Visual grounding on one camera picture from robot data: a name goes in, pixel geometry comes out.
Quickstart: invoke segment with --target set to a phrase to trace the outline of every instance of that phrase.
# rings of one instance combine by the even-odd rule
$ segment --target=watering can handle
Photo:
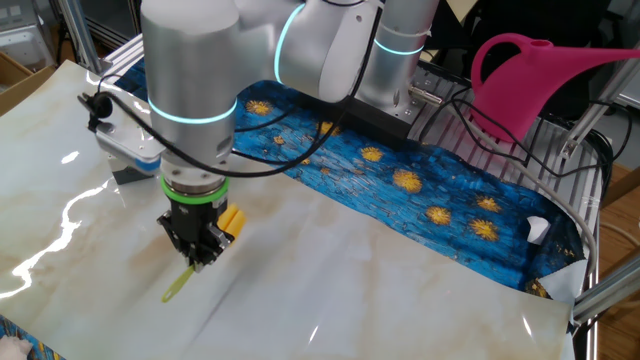
[[[480,91],[480,89],[482,89],[482,85],[484,85],[481,76],[482,62],[484,61],[485,56],[487,56],[487,53],[489,52],[489,50],[491,50],[492,47],[502,43],[516,44],[520,48],[522,54],[526,56],[529,53],[530,44],[532,41],[534,40],[526,36],[508,33],[494,36],[489,39],[489,41],[482,44],[482,46],[476,53],[476,57],[473,58],[473,64],[471,65],[471,86],[473,87],[473,92],[477,93],[478,91]]]

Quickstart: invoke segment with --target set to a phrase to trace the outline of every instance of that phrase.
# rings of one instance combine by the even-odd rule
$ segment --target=green ring
[[[227,189],[229,188],[229,179],[225,179],[220,190],[213,194],[205,196],[185,196],[171,190],[169,185],[167,185],[167,182],[164,180],[164,175],[160,177],[160,182],[162,183],[162,191],[164,191],[165,195],[167,195],[169,199],[187,205],[202,205],[219,200],[227,193]]]

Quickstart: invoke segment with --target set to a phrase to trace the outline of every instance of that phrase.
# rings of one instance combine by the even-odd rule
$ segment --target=white marble cloth
[[[112,179],[76,100],[96,80],[65,63],[0,118],[0,314],[68,360],[559,358],[568,305],[285,175],[231,181],[241,237],[161,303],[185,269],[155,222],[169,202],[157,180]],[[110,121],[132,124],[119,111]]]

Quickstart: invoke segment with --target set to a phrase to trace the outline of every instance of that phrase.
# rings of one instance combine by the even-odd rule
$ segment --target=blue cloth with yellow stars
[[[146,101],[144,59],[116,85]],[[257,83],[238,96],[236,126],[265,123],[292,108],[299,96],[278,83]],[[326,133],[331,120],[296,109],[274,125],[237,133],[234,148],[261,159],[291,160],[311,146],[318,126]],[[585,258],[575,224],[555,204],[436,146],[407,142],[393,151],[340,129],[285,174],[521,291],[548,297],[537,280]],[[540,245],[527,242],[530,216],[551,224]]]

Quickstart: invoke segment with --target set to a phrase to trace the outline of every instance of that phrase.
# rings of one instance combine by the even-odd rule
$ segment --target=white paper
[[[549,231],[549,222],[546,219],[537,216],[530,216],[527,220],[529,220],[529,225],[531,225],[527,241],[532,244],[540,245],[540,243],[542,243],[542,239],[547,235],[547,231]]]
[[[560,355],[560,360],[575,360],[576,355],[573,352],[573,338],[571,337],[571,333],[567,333],[564,336],[564,347],[562,348],[562,354]]]
[[[27,360],[31,343],[17,337],[4,336],[0,339],[0,360]]]
[[[580,294],[586,271],[587,260],[585,259],[576,261],[538,281],[553,300],[573,306],[576,297]]]

